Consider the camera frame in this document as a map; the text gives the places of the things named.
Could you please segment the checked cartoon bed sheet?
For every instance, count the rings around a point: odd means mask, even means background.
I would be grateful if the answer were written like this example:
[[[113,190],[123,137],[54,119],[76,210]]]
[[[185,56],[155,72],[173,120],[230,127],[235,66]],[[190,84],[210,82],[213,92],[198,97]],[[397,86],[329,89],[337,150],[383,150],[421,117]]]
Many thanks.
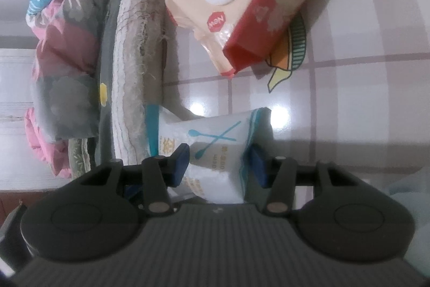
[[[377,187],[429,165],[429,0],[307,0],[292,33],[299,66],[274,58],[228,79],[171,27],[164,106],[182,119],[267,107],[271,153]]]

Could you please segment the white teal tissue pack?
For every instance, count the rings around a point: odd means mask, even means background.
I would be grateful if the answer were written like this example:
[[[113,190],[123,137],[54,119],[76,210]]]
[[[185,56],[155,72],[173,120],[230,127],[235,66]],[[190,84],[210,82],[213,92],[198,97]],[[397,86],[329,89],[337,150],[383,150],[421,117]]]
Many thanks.
[[[189,146],[183,178],[168,187],[172,200],[199,197],[215,204],[243,203],[249,174],[246,152],[264,132],[271,132],[270,115],[269,108],[257,108],[183,121],[162,106],[148,105],[149,154],[168,157],[180,144]]]

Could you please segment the pink grey floral quilt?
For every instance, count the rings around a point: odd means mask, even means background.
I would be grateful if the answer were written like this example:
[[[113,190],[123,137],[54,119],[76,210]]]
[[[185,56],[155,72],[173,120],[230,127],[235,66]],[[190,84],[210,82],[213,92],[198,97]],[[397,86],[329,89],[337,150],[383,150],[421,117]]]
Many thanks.
[[[28,143],[55,176],[71,178],[69,141],[98,132],[95,78],[108,0],[30,0],[26,22],[38,38],[31,73]]]

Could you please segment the grey sheet yellow print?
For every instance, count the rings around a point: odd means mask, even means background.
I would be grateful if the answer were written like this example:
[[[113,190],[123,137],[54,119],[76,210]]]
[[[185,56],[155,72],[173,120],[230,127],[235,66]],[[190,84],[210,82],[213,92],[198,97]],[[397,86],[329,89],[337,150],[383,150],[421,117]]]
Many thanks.
[[[95,138],[94,162],[98,166],[114,158],[112,137],[112,78],[113,52],[117,30],[117,18],[121,0],[108,0],[103,25],[101,48],[98,57],[99,126]]]

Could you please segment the white frayed blanket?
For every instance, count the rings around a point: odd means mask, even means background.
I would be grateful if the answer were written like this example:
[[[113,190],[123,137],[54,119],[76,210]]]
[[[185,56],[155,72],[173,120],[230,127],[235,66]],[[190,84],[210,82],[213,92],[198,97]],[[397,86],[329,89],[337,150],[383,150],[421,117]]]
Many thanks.
[[[146,107],[162,98],[164,0],[121,0],[113,51],[113,156],[135,165],[149,156]]]

